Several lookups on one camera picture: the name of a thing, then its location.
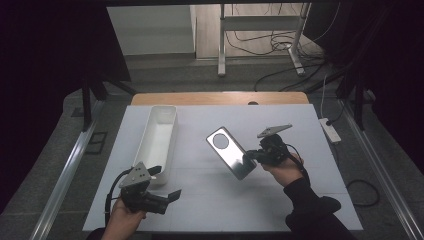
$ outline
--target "white tray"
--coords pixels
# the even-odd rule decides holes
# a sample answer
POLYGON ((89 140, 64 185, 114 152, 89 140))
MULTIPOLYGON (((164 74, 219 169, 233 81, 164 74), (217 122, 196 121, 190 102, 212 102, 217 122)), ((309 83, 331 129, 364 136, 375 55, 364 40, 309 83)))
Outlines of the white tray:
POLYGON ((151 184, 165 184, 173 159, 178 118, 175 106, 153 106, 144 129, 143 138, 133 166, 140 161, 147 169, 161 166, 162 170, 155 175, 151 184))

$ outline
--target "aluminum rail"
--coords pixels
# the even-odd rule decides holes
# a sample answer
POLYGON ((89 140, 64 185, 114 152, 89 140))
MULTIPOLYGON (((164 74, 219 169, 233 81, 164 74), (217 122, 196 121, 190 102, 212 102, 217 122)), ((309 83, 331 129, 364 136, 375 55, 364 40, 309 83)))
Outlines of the aluminum rail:
POLYGON ((90 141, 91 135, 93 134, 94 128, 96 127, 98 118, 101 110, 103 109, 104 102, 96 101, 92 111, 92 121, 87 131, 81 132, 71 154, 63 168, 59 179, 56 182, 49 200, 38 219, 37 224, 31 234, 30 239, 46 239, 53 225, 53 222, 57 216, 60 206, 62 205, 63 199, 68 192, 69 186, 71 185, 72 179, 74 178, 75 172, 78 168, 80 160, 84 154, 85 148, 90 141))
MULTIPOLYGON (((343 107, 343 102, 339 100, 339 104, 343 107)), ((409 239, 414 240, 423 240, 423 233, 412 214, 411 210, 408 207, 407 202, 402 197, 401 193, 393 183, 393 180, 389 176, 386 168, 374 147, 372 146, 367 134, 365 131, 361 131, 358 125, 355 123, 355 120, 352 117, 352 109, 348 104, 346 104, 346 118, 349 122, 350 127, 352 128, 355 136, 359 140, 361 148, 364 150, 365 155, 367 156, 368 161, 371 164, 372 169, 374 170, 375 175, 377 176, 378 181, 380 182, 384 192, 387 195, 388 200, 393 206, 400 222, 402 223, 406 233, 409 236, 409 239)))

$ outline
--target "gray floor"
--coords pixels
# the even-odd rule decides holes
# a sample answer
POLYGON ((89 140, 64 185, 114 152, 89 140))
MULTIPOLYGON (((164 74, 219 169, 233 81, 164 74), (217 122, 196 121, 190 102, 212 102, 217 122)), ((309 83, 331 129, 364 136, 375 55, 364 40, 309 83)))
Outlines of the gray floor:
MULTIPOLYGON (((255 82, 261 77, 292 67, 290 61, 284 57, 230 59, 227 76, 219 78, 215 61, 199 61, 191 58, 178 60, 132 58, 128 60, 128 66, 132 77, 132 82, 128 85, 142 92, 252 91, 255 82)), ((301 91, 322 80, 330 71, 329 67, 323 68, 312 80, 291 90, 301 91)), ((293 71, 289 71, 263 80, 258 89, 276 91, 299 80, 293 71)), ((337 117, 341 111, 334 95, 337 86, 338 82, 334 82, 326 87, 323 114, 330 119, 337 117)), ((87 236, 81 229, 112 150, 125 108, 131 100, 131 97, 120 89, 111 85, 107 85, 107 88, 111 96, 106 101, 95 129, 95 133, 107 132, 105 145, 99 154, 86 153, 82 158, 48 239, 84 239, 87 236)), ((321 90, 308 95, 308 98, 320 116, 321 90)), ((50 141, 0 216, 0 239, 28 239, 31 236, 82 128, 82 118, 78 114, 80 108, 80 92, 70 94, 65 99, 62 117, 50 141)), ((365 105, 364 108, 364 124, 366 133, 384 160, 388 173, 422 227, 424 224, 422 174, 382 127, 370 105, 365 105)), ((381 194, 381 200, 376 206, 356 208, 364 231, 355 232, 355 236, 358 239, 408 239, 345 116, 335 122, 334 127, 343 140, 331 148, 345 183, 354 179, 364 179, 375 185, 381 194)), ((99 145, 90 144, 87 150, 95 152, 99 150, 99 145)), ((375 197, 369 187, 360 184, 352 186, 349 192, 354 203, 370 202, 375 197)), ((158 239, 150 235, 137 235, 134 238, 140 237, 158 239)))

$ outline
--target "power strip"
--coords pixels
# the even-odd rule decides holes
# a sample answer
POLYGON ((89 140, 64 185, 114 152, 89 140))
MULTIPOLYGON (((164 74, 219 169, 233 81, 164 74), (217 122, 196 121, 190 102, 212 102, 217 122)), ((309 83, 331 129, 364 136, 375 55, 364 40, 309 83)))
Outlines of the power strip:
POLYGON ((332 125, 327 126, 327 118, 321 118, 319 122, 321 123, 322 129, 324 129, 325 135, 327 135, 327 138, 330 140, 331 143, 337 144, 342 139, 340 138, 339 134, 337 134, 336 130, 332 125))

